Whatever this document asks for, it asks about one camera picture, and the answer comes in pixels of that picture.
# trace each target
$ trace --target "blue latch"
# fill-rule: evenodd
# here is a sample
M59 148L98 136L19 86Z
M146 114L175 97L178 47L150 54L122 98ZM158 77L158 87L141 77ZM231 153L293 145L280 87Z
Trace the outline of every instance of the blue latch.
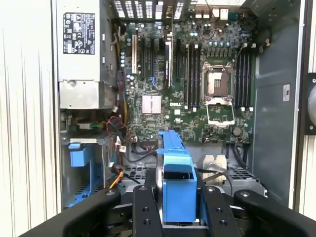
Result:
M197 176L191 154L179 135L171 130L159 132L163 148L162 219L165 222L196 220Z

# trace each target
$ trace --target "cpu socket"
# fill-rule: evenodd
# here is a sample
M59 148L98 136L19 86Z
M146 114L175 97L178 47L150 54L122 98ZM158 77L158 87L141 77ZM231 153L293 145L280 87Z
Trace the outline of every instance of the cpu socket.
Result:
M202 100L206 103L208 124L218 127L226 127L235 124L235 114L233 108L234 97L234 71L231 63L227 65L210 65L204 62L202 68ZM209 110L212 106L230 106L233 120L218 121L212 120Z

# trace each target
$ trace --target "green motherboard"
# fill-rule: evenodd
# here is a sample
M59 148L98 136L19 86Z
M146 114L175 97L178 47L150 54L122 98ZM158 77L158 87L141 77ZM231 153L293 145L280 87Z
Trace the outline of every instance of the green motherboard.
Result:
M236 20L218 25L199 19L186 24L127 24L120 56L126 74L130 136L155 141L158 131L172 129L185 143L234 143L237 139L250 143L255 69L251 42L255 23L249 22ZM171 51L166 51L168 40ZM168 55L172 58L170 65ZM209 90L216 91L216 85L209 87L209 75L216 71L204 71L205 63L217 69L219 75L227 74L222 89L230 103L207 105ZM224 83L224 79L215 78L213 82ZM144 107L150 106L147 100L151 99L152 111L149 108L151 112L147 112ZM214 125L226 121L233 124Z

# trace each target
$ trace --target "power supply label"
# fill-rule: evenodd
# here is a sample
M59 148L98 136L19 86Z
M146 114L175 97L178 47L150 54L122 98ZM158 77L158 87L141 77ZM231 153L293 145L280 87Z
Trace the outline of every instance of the power supply label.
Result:
M64 14L64 54L95 54L94 13Z

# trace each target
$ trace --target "circuit board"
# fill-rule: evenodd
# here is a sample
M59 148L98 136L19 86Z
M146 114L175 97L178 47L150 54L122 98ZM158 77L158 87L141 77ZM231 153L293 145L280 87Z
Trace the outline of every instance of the circuit board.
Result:
M130 136L137 136L141 141L155 141L158 139L158 131L173 129L186 143L234 143L237 138L233 135L233 130L238 128L238 140L250 143L254 117L255 60L250 53L240 54L239 49L243 43L252 42L254 29L255 22L249 19L221 25L214 22L210 24L210 21L205 19L169 25L128 24L127 33L121 38L121 68L126 74L125 93L130 108ZM162 44L170 32L173 48L169 54L173 60L168 86L165 79L168 62ZM133 45L133 37L134 40L137 39L137 45ZM194 53L191 55L186 54L188 45L193 47ZM243 61L242 65L236 63L238 57ZM189 85L188 89L186 65L192 58L196 65L196 79L189 82L193 88ZM231 106L206 105L203 99L204 81L208 81L203 80L202 71L205 62L214 66L223 65L223 70L225 65L232 65L226 85L228 91L234 92L230 94L234 98ZM187 93L186 90L192 90L192 93ZM161 107L157 105L159 108L156 113L144 112L144 100L150 98L146 96L152 96L152 99L157 99L157 103L161 104ZM210 120L219 123L234 120L234 124L215 126Z

